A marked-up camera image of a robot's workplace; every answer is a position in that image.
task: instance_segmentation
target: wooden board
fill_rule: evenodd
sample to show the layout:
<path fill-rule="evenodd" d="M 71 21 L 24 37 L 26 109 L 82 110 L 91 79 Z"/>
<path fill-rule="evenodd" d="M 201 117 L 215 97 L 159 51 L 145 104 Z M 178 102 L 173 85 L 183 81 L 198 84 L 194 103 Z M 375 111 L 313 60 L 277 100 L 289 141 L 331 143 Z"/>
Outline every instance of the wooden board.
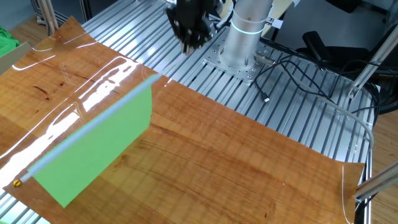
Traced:
<path fill-rule="evenodd" d="M 0 76 L 0 184 L 154 73 L 70 19 Z M 66 208 L 34 179 L 6 191 L 51 223 L 353 222 L 362 164 L 329 159 L 169 78 L 152 92 L 150 127 Z"/>

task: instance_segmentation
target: black cable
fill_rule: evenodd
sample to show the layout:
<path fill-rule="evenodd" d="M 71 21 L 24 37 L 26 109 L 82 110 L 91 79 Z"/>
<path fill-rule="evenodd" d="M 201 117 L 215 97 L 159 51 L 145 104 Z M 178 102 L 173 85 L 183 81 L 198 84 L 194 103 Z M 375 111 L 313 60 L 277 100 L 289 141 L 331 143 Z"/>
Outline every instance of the black cable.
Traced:
<path fill-rule="evenodd" d="M 359 59 L 350 60 L 349 62 L 347 62 L 347 63 L 344 65 L 343 69 L 342 69 L 341 72 L 338 74 L 337 79 L 336 79 L 335 83 L 333 84 L 333 88 L 331 89 L 330 94 L 333 94 L 333 92 L 335 91 L 335 88 L 336 88 L 336 86 L 337 86 L 337 83 L 339 82 L 339 80 L 340 80 L 340 78 L 342 77 L 342 74 L 345 72 L 346 68 L 347 68 L 349 65 L 351 65 L 352 63 L 355 63 L 355 62 L 365 63 L 365 64 L 368 64 L 368 65 L 377 66 L 378 68 L 385 69 L 385 70 L 389 71 L 393 76 L 395 76 L 395 73 L 394 73 L 390 68 L 386 68 L 386 67 L 381 66 L 381 65 L 378 65 L 378 64 L 376 64 L 376 63 L 367 62 L 367 61 L 365 61 L 365 60 L 359 60 Z"/>
<path fill-rule="evenodd" d="M 320 93 L 315 93 L 315 92 L 312 92 L 312 91 L 304 90 L 304 89 L 295 81 L 295 79 L 293 78 L 293 75 L 288 71 L 288 69 L 286 68 L 285 65 L 283 65 L 283 63 L 291 63 L 293 66 L 295 66 L 296 69 L 297 69 L 298 71 L 300 71 L 300 72 L 302 73 L 302 75 L 303 75 L 305 78 L 307 78 L 308 80 L 310 80 L 310 82 L 318 89 L 318 91 L 319 91 Z M 267 71 L 269 71 L 269 70 L 271 70 L 271 69 L 273 69 L 273 68 L 276 68 L 276 66 L 278 66 L 278 65 L 281 65 L 281 66 L 282 66 L 282 68 L 286 71 L 286 73 L 288 74 L 288 76 L 289 76 L 290 79 L 293 81 L 293 83 L 297 86 L 298 89 L 300 89 L 301 91 L 303 91 L 303 92 L 305 92 L 305 93 L 308 93 L 308 94 L 317 95 L 317 96 L 323 96 L 323 97 L 325 97 L 326 99 L 328 99 L 329 101 L 331 101 L 332 103 L 335 103 L 335 102 L 333 102 L 333 100 L 331 100 L 331 98 L 318 86 L 317 83 L 315 83 L 307 74 L 305 74 L 305 72 L 304 72 L 296 63 L 294 63 L 294 62 L 292 62 L 292 61 L 290 61 L 290 60 L 283 60 L 283 61 L 281 61 L 281 62 L 278 62 L 278 63 L 274 64 L 273 66 L 271 66 L 271 67 L 265 69 L 263 72 L 261 72 L 261 73 L 254 79 L 254 83 L 256 84 L 256 87 L 257 87 L 257 89 L 260 91 L 261 98 L 262 98 L 265 102 L 267 102 L 267 101 L 269 100 L 269 97 L 268 97 L 267 93 L 263 92 L 263 90 L 261 89 L 261 87 L 259 86 L 259 84 L 258 84 L 258 82 L 257 82 L 257 79 L 258 79 L 261 75 L 265 74 Z"/>
<path fill-rule="evenodd" d="M 268 100 L 269 100 L 269 96 L 261 90 L 261 87 L 260 87 L 260 86 L 258 85 L 258 83 L 257 83 L 257 78 L 258 78 L 260 75 L 266 73 L 268 70 L 270 70 L 270 69 L 272 69 L 272 68 L 275 68 L 275 67 L 278 66 L 278 65 L 281 65 L 283 62 L 291 63 L 291 64 L 294 65 L 296 68 L 298 68 L 298 70 L 299 70 L 307 79 L 309 79 L 309 80 L 311 81 L 311 83 L 313 83 L 313 84 L 318 88 L 318 90 L 319 90 L 322 94 L 320 94 L 320 93 L 314 93 L 314 92 L 311 92 L 311 91 L 304 91 L 304 89 L 302 89 L 302 88 L 301 88 L 299 85 L 297 85 L 297 83 L 294 81 L 295 85 L 296 85 L 300 90 L 302 90 L 302 91 L 304 91 L 304 92 L 306 92 L 306 93 L 308 93 L 308 94 L 323 96 L 323 97 L 327 98 L 328 100 L 330 100 L 331 102 L 333 102 L 333 101 L 331 100 L 331 96 L 332 96 L 333 92 L 335 91 L 335 88 L 336 88 L 337 83 L 339 82 L 341 76 L 343 76 L 343 75 L 346 76 L 346 75 L 350 75 L 350 74 L 354 74 L 354 73 L 359 73 L 359 72 L 362 71 L 362 70 L 357 70 L 357 71 L 352 71 L 352 72 L 346 72 L 346 71 L 345 71 L 346 68 L 347 68 L 350 64 L 355 63 L 355 62 L 367 63 L 367 64 L 370 64 L 370 65 L 377 66 L 377 67 L 379 67 L 380 69 L 387 70 L 387 71 L 393 76 L 393 82 L 391 83 L 390 88 L 389 88 L 389 95 L 390 95 L 390 96 L 391 96 L 391 94 L 392 94 L 392 91 L 393 91 L 393 89 L 394 89 L 394 86 L 395 86 L 396 83 L 397 83 L 397 79 L 396 79 L 396 75 L 397 75 L 397 74 L 395 74 L 395 73 L 391 70 L 390 67 L 380 66 L 380 65 L 377 65 L 377 64 L 375 64 L 375 63 L 367 62 L 367 61 L 364 61 L 364 60 L 352 60 L 352 61 L 349 61 L 346 65 L 344 65 L 343 69 L 342 69 L 341 71 L 339 71 L 338 68 L 335 68 L 335 67 L 332 67 L 331 65 L 328 65 L 328 64 L 325 64 L 325 63 L 323 63 L 323 62 L 320 62 L 319 60 L 313 58 L 311 55 L 307 55 L 307 54 L 302 53 L 302 52 L 296 52 L 296 51 L 294 51 L 294 50 L 292 50 L 292 49 L 290 49 L 290 48 L 287 48 L 287 47 L 285 47 L 285 46 L 283 46 L 283 45 L 281 45 L 281 44 L 278 44 L 278 43 L 276 43 L 276 42 L 273 42 L 273 41 L 268 40 L 268 39 L 265 39 L 265 38 L 260 38 L 260 41 L 261 41 L 263 44 L 269 45 L 269 46 L 271 46 L 271 47 L 273 47 L 273 48 L 275 48 L 275 49 L 282 50 L 282 51 L 284 51 L 285 53 L 288 54 L 288 56 L 285 56 L 285 57 L 281 58 L 279 63 L 273 65 L 272 67 L 267 68 L 266 70 L 264 70 L 262 73 L 260 73 L 260 74 L 255 78 L 254 81 L 255 81 L 256 87 L 257 87 L 257 89 L 260 91 L 260 93 L 261 93 L 261 98 L 262 98 L 264 101 L 268 101 Z M 300 57 L 300 58 L 302 58 L 302 59 L 311 61 L 311 62 L 315 63 L 315 64 L 318 66 L 318 68 L 321 69 L 321 70 L 323 70 L 323 68 L 327 68 L 328 70 L 331 70 L 332 72 L 335 72 L 335 73 L 338 74 L 338 77 L 337 77 L 337 79 L 336 79 L 336 82 L 333 84 L 333 87 L 332 87 L 331 92 L 330 92 L 329 95 L 326 95 L 326 94 L 320 89 L 320 87 L 319 87 L 311 78 L 309 78 L 309 77 L 297 66 L 297 64 L 293 63 L 293 62 L 290 61 L 290 60 L 285 60 L 285 59 L 287 59 L 287 58 L 289 58 L 289 57 L 292 57 L 292 56 Z M 285 66 L 282 66 L 282 67 L 284 68 L 284 70 L 288 73 L 288 75 L 289 75 L 290 78 L 292 79 L 292 76 L 291 76 L 291 74 L 289 73 L 289 71 L 287 71 L 286 67 L 285 67 Z M 366 108 L 361 108 L 361 109 L 358 109 L 358 110 L 356 110 L 356 111 L 354 111 L 354 112 L 352 112 L 352 113 L 357 113 L 357 112 L 362 111 L 362 110 L 373 109 L 373 108 L 374 108 L 374 109 L 375 109 L 375 112 L 374 112 L 375 118 L 374 118 L 374 119 L 377 120 L 377 117 L 378 117 L 378 115 L 379 115 L 379 108 L 382 107 L 382 106 L 388 105 L 388 104 L 387 104 L 387 103 L 386 103 L 386 104 L 381 103 L 380 92 L 379 92 L 378 88 L 377 88 L 374 84 L 372 84 L 372 83 L 366 83 L 366 84 L 364 85 L 364 88 L 367 89 L 368 92 L 370 92 L 370 94 L 371 94 L 371 96 L 372 96 L 372 99 L 373 99 L 373 102 L 374 102 L 374 106 L 369 106 L 369 107 L 366 107 Z"/>
<path fill-rule="evenodd" d="M 232 4 L 233 4 L 233 9 L 235 9 L 236 0 L 232 0 Z M 222 28 L 224 28 L 227 24 L 229 24 L 229 22 L 232 19 L 233 14 L 234 14 L 234 12 L 232 10 L 232 12 L 229 14 L 229 16 L 228 16 L 227 20 L 224 22 L 224 24 L 220 28 L 217 29 L 217 32 L 220 31 Z"/>

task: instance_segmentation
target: wooden floor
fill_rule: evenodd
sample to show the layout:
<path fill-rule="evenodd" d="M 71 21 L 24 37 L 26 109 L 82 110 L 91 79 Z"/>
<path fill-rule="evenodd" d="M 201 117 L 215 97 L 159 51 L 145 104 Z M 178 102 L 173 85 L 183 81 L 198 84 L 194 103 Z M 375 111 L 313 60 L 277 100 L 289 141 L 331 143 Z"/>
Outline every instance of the wooden floor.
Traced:
<path fill-rule="evenodd" d="M 47 37 L 47 28 L 45 25 L 38 25 L 36 17 L 33 17 L 8 31 L 8 33 L 21 43 L 28 41 L 33 47 Z"/>
<path fill-rule="evenodd" d="M 47 36 L 45 26 L 32 18 L 9 31 L 17 40 L 35 46 Z M 398 111 L 379 117 L 374 127 L 373 174 L 398 160 Z M 372 224 L 397 223 L 398 184 L 379 193 L 372 204 Z"/>

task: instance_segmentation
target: green cloth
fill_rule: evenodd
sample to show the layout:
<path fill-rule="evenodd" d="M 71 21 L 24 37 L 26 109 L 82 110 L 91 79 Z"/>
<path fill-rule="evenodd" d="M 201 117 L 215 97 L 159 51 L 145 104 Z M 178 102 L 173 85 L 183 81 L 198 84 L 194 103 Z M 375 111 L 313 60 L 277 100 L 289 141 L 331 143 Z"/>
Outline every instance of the green cloth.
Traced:
<path fill-rule="evenodd" d="M 151 113 L 152 92 L 148 87 L 77 140 L 34 178 L 66 207 L 145 131 Z"/>
<path fill-rule="evenodd" d="M 0 26 L 0 57 L 20 46 L 20 42 Z"/>

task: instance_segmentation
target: white label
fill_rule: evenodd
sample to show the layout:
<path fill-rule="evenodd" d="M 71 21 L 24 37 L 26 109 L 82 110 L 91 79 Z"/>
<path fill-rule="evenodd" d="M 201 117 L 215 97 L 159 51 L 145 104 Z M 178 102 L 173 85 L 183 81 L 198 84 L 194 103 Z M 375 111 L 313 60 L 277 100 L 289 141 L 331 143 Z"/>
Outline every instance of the white label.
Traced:
<path fill-rule="evenodd" d="M 283 21 L 280 19 L 274 19 L 274 18 L 268 17 L 268 19 L 266 20 L 266 25 L 270 25 L 277 29 L 280 29 L 282 27 L 282 24 L 283 24 Z"/>

